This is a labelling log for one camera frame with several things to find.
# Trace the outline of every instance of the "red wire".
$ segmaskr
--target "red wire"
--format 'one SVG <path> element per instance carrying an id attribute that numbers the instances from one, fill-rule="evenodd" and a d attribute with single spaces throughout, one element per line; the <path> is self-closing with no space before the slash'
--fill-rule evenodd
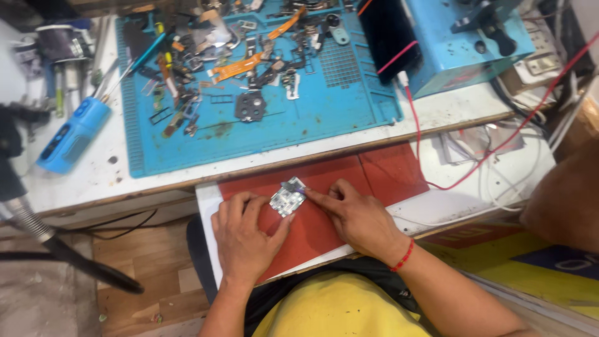
<path id="1" fill-rule="evenodd" d="M 395 56 L 394 56 L 394 57 L 391 59 L 391 61 L 387 62 L 387 64 L 386 64 L 386 65 L 384 65 L 384 66 L 383 66 L 383 68 L 381 68 L 380 70 L 378 70 L 378 71 L 376 72 L 376 74 L 377 74 L 377 75 L 380 75 L 380 73 L 382 73 L 382 72 L 383 72 L 383 70 L 387 69 L 387 67 L 388 67 L 388 66 L 390 66 L 390 65 L 391 65 L 391 63 L 395 62 L 395 60 L 397 60 L 397 59 L 398 59 L 398 58 L 399 58 L 401 55 L 405 54 L 405 53 L 406 53 L 406 52 L 407 52 L 407 51 L 408 51 L 410 48 L 412 48 L 412 47 L 413 47 L 415 44 L 417 44 L 417 43 L 418 43 L 418 41 L 412 41 L 412 42 L 410 42 L 410 44 L 408 44 L 408 45 L 407 45 L 405 48 L 403 48 L 403 49 L 402 49 L 402 50 L 401 50 L 399 53 L 397 53 L 397 55 L 395 55 Z"/>
<path id="2" fill-rule="evenodd" d="M 528 115 L 528 117 L 522 122 L 522 124 L 520 124 L 520 126 L 516 129 L 516 131 L 506 141 L 504 141 L 502 144 L 497 146 L 493 151 L 489 152 L 486 156 L 484 156 L 476 164 L 476 166 L 474 166 L 474 168 L 472 170 L 470 170 L 470 172 L 468 172 L 465 176 L 460 178 L 458 181 L 456 181 L 450 187 L 441 187 L 435 183 L 428 182 L 428 181 L 426 183 L 428 185 L 432 185 L 432 186 L 434 186 L 438 189 L 441 189 L 443 191 L 447 191 L 448 189 L 452 189 L 452 188 L 458 186 L 464 180 L 466 180 L 466 178 L 468 178 L 472 173 L 474 173 L 474 171 L 476 171 L 476 169 L 478 169 L 483 164 L 483 162 L 485 162 L 485 160 L 489 159 L 489 157 L 491 157 L 492 154 L 494 154 L 497 150 L 499 150 L 500 148 L 502 148 L 503 146 L 508 144 L 510 141 L 512 141 L 512 139 L 514 139 L 514 137 L 516 137 L 516 135 L 520 132 L 520 130 L 524 127 L 524 125 L 526 125 L 534 117 L 534 115 L 541 108 L 543 103 L 545 103 L 545 100 L 547 100 L 547 97 L 549 97 L 549 94 L 551 94 L 553 89 L 555 89 L 555 86 L 558 84 L 559 80 L 566 74 L 566 72 L 568 70 L 570 70 L 570 68 L 572 68 L 572 66 L 576 62 L 578 62 L 578 60 L 580 60 L 580 58 L 589 50 L 589 47 L 593 43 L 595 43 L 598 38 L 599 38 L 599 31 L 596 32 L 595 35 L 593 36 L 593 38 L 590 39 L 589 42 L 576 53 L 576 55 L 572 58 L 572 60 L 570 60 L 570 62 L 568 62 L 568 64 L 564 67 L 564 69 L 559 74 L 559 76 L 555 80 L 553 80 L 553 82 L 551 82 L 551 85 L 549 86 L 549 89 L 547 89 L 547 92 L 545 92 L 545 95 L 543 96 L 543 99 L 541 100 L 541 102 L 537 105 L 537 107 L 533 110 L 533 112 L 531 112 L 530 115 Z M 416 109 L 414 109 L 414 102 L 412 101 L 412 94 L 410 93 L 410 89 L 408 88 L 408 86 L 406 86 L 406 95 L 407 95 L 408 100 L 410 101 L 410 107 L 412 108 L 412 113 L 414 114 L 414 120 L 416 122 L 416 158 L 418 159 L 418 165 L 420 165 L 420 136 L 421 136 L 420 123 L 418 122 L 418 117 L 416 116 Z"/>

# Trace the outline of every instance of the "hand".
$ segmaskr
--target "hand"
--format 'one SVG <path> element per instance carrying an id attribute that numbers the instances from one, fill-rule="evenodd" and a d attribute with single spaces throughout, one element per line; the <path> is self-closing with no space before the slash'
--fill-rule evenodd
<path id="1" fill-rule="evenodd" d="M 329 215 L 339 237 L 358 252 L 391 267 L 406 254 L 410 238 L 397 229 L 379 199 L 360 195 L 345 179 L 334 182 L 328 195 L 310 188 L 305 194 Z"/>
<path id="2" fill-rule="evenodd" d="M 269 197 L 242 192 L 221 202 L 212 214 L 223 282 L 253 287 L 285 241 L 295 214 L 284 217 L 271 237 L 258 229 L 260 208 L 269 201 Z"/>

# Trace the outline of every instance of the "grid pattern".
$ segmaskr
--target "grid pattern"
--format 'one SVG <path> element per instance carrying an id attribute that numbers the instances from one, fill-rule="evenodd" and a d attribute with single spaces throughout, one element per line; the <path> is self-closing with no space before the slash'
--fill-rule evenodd
<path id="1" fill-rule="evenodd" d="M 332 38 L 327 38 L 318 58 L 327 88 L 341 86 L 342 89 L 347 89 L 351 83 L 362 80 L 350 44 L 340 46 Z"/>

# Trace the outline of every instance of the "person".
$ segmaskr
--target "person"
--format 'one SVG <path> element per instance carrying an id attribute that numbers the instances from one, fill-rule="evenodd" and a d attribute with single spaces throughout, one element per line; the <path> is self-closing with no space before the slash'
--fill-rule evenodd
<path id="1" fill-rule="evenodd" d="M 378 199 L 360 195 L 344 179 L 331 185 L 328 195 L 310 188 L 305 194 L 356 251 L 390 267 L 404 260 L 395 276 L 401 277 L 443 336 L 539 336 L 489 293 L 415 245 L 397 229 Z M 269 201 L 243 192 L 222 202 L 212 215 L 223 278 L 199 337 L 244 335 L 244 318 L 252 314 L 246 312 L 252 289 L 294 219 L 294 214 L 283 218 L 270 237 L 261 232 L 258 214 Z M 429 336 L 415 317 L 368 278 L 329 271 L 294 286 L 268 308 L 252 336 Z"/>

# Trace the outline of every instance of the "red string bracelet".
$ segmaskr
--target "red string bracelet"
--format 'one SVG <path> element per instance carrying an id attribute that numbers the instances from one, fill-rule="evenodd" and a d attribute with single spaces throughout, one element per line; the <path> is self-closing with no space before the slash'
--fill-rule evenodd
<path id="1" fill-rule="evenodd" d="M 389 267 L 389 269 L 394 273 L 396 272 L 399 268 L 401 268 L 401 266 L 404 265 L 404 263 L 406 263 L 406 261 L 408 260 L 408 258 L 410 257 L 410 254 L 412 253 L 412 249 L 414 249 L 414 239 L 412 239 L 410 241 L 410 248 L 408 248 L 408 252 L 404 255 L 404 257 L 401 259 L 401 261 L 399 261 L 395 267 L 391 268 Z"/>

